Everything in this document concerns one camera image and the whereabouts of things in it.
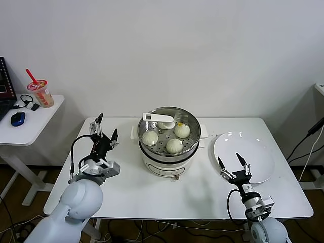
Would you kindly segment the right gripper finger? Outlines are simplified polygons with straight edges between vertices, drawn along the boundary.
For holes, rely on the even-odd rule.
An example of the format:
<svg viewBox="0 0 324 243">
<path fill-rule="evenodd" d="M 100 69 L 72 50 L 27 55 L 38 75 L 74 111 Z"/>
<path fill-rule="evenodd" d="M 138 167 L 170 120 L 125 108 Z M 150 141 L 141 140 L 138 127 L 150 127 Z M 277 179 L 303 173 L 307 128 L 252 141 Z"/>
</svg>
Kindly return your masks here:
<svg viewBox="0 0 324 243">
<path fill-rule="evenodd" d="M 223 178 L 225 178 L 226 180 L 234 179 L 234 175 L 225 168 L 225 166 L 224 166 L 222 160 L 220 159 L 220 157 L 217 157 L 217 161 L 218 161 L 218 165 L 220 167 L 220 175 Z"/>
<path fill-rule="evenodd" d="M 241 166 L 243 167 L 243 170 L 236 171 L 235 175 L 237 177 L 251 177 L 252 174 L 251 174 L 251 171 L 250 171 L 250 164 L 248 164 L 245 161 L 245 159 L 241 155 L 239 155 L 238 153 L 236 153 L 236 156 L 237 156 Z"/>
</svg>

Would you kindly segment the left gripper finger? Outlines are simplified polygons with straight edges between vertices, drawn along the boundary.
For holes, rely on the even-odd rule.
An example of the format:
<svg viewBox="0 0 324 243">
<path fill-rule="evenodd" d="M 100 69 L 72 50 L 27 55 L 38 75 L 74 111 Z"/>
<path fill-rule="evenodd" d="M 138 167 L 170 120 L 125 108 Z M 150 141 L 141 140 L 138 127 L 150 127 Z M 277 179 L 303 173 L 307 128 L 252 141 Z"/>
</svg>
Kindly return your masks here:
<svg viewBox="0 0 324 243">
<path fill-rule="evenodd" d="M 101 122 L 103 119 L 103 113 L 99 114 L 95 120 L 90 123 L 90 135 L 97 135 L 99 137 L 103 136 Z"/>
<path fill-rule="evenodd" d="M 110 143 L 109 143 L 110 150 L 113 150 L 116 146 L 119 145 L 117 139 L 118 139 L 118 131 L 117 128 L 115 128 L 110 138 Z"/>
</svg>

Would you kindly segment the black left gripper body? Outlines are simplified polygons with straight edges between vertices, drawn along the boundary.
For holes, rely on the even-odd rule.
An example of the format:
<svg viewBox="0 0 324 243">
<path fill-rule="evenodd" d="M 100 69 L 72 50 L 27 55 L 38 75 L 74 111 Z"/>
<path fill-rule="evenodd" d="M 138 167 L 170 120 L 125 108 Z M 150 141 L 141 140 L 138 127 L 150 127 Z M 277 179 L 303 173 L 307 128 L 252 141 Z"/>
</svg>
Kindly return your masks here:
<svg viewBox="0 0 324 243">
<path fill-rule="evenodd" d="M 90 158 L 93 160 L 106 160 L 107 152 L 113 150 L 112 141 L 105 134 L 102 134 L 102 136 L 93 134 L 90 138 L 93 142 Z"/>
</svg>

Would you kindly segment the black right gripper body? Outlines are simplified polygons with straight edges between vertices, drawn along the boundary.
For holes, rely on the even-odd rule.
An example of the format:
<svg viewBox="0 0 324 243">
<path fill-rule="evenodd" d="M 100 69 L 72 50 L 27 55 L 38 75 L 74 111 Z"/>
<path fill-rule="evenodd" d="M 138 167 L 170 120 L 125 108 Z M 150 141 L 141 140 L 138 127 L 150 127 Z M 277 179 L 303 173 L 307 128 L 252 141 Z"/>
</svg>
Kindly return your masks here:
<svg viewBox="0 0 324 243">
<path fill-rule="evenodd" d="M 235 185 L 238 189 L 243 189 L 243 185 L 250 183 L 251 175 L 247 175 L 245 171 L 236 171 L 232 174 L 234 178 L 229 179 L 229 184 Z"/>
</svg>

